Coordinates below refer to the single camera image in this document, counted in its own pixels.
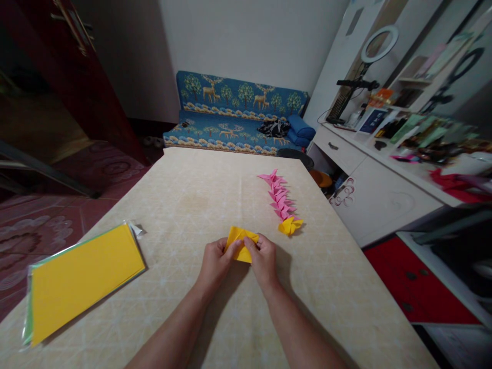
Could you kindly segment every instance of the dresser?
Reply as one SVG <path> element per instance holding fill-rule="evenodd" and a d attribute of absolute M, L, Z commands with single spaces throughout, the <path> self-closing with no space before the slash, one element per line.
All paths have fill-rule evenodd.
<path fill-rule="evenodd" d="M 375 141 L 386 147 L 377 150 Z M 434 165 L 391 158 L 398 149 L 388 139 L 321 124 L 307 154 L 316 169 L 330 172 L 339 167 L 347 174 L 330 204 L 361 248 L 410 230 L 435 212 L 469 206 L 432 181 L 429 171 Z"/>

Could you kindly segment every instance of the black stool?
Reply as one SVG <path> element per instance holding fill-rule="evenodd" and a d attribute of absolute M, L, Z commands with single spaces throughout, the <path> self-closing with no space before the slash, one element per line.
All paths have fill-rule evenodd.
<path fill-rule="evenodd" d="M 304 164 L 308 172 L 314 168 L 314 161 L 303 152 L 295 149 L 280 149 L 277 151 L 277 156 L 290 159 L 299 159 Z"/>

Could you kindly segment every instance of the yellow origami piece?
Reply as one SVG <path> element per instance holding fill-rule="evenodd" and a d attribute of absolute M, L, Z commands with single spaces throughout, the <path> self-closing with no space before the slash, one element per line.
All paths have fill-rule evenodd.
<path fill-rule="evenodd" d="M 231 227 L 231 230 L 229 231 L 229 237 L 227 238 L 227 243 L 225 244 L 225 250 L 224 252 L 227 251 L 229 246 L 237 239 L 244 240 L 244 238 L 248 236 L 250 239 L 253 240 L 254 243 L 257 243 L 260 236 L 258 236 L 256 233 L 247 231 L 243 228 L 238 228 L 238 227 Z M 238 252 L 236 252 L 236 255 L 234 255 L 234 260 L 237 261 L 243 261 L 243 262 L 248 262 L 251 264 L 251 254 L 247 250 L 246 246 L 244 246 L 244 242 L 242 244 L 242 247 L 239 249 Z"/>
<path fill-rule="evenodd" d="M 282 223 L 278 225 L 278 230 L 286 235 L 292 235 L 296 229 L 301 228 L 301 225 L 304 223 L 304 220 L 298 219 L 294 220 L 294 217 L 287 218 Z"/>

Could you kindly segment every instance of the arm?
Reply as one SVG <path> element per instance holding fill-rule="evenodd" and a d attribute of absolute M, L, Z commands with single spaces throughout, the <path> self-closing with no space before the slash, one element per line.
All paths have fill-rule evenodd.
<path fill-rule="evenodd" d="M 203 322 L 205 310 L 231 266 L 242 242 L 231 244 L 226 238 L 205 247 L 196 283 L 126 366 L 130 368 L 185 367 Z"/>
<path fill-rule="evenodd" d="M 244 245 L 251 254 L 252 267 L 267 301 L 273 325 L 291 368 L 346 368 L 338 353 L 316 331 L 278 280 L 275 244 L 260 234 L 255 245 Z"/>

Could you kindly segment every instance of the blue sofa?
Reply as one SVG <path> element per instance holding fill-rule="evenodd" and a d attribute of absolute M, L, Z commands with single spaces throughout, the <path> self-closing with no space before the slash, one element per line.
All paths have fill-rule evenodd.
<path fill-rule="evenodd" d="M 230 78 L 179 71 L 179 124 L 166 132 L 169 146 L 276 155 L 278 149 L 301 150 L 315 130 L 300 117 L 307 92 Z M 287 137 L 270 138 L 256 129 L 268 120 L 287 120 Z"/>

